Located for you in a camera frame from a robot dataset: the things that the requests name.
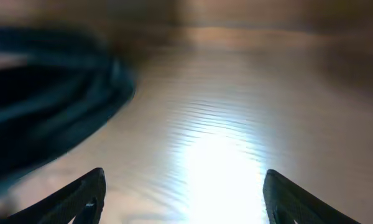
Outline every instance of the wooden surface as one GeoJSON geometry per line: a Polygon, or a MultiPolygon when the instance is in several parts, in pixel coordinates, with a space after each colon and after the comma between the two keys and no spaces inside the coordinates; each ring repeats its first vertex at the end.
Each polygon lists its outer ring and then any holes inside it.
{"type": "Polygon", "coordinates": [[[373,35],[316,32],[373,3],[335,19],[303,2],[0,4],[0,23],[87,24],[138,57],[150,47],[134,99],[15,186],[18,209],[103,167],[101,223],[267,223],[262,182],[276,169],[373,224],[373,63],[361,63],[373,35]]]}

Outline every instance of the wooden floor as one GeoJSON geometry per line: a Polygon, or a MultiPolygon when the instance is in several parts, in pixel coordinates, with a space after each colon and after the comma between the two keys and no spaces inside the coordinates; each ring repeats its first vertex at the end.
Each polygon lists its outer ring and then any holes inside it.
{"type": "Polygon", "coordinates": [[[104,36],[124,38],[120,45],[133,42],[132,50],[150,45],[145,36],[171,36],[138,66],[128,105],[11,190],[18,210],[103,167],[103,224],[267,223],[262,184],[266,170],[276,169],[353,219],[373,224],[373,71],[367,69],[373,66],[358,69],[360,59],[341,60],[338,54],[350,54],[333,50],[354,46],[351,52],[370,53],[373,37],[340,41],[303,29],[304,16],[317,12],[320,18],[323,11],[309,11],[301,0],[187,0],[177,3],[177,13],[169,10],[175,3],[164,7],[171,0],[127,7],[119,7],[123,0],[108,1],[118,4],[109,9],[104,1],[6,2],[0,4],[3,23],[84,16],[82,24],[103,33],[131,30],[104,36]],[[149,14],[154,6],[155,22],[171,28],[142,32],[118,25],[122,15],[149,14]],[[181,28],[170,35],[174,24],[181,28]]]}

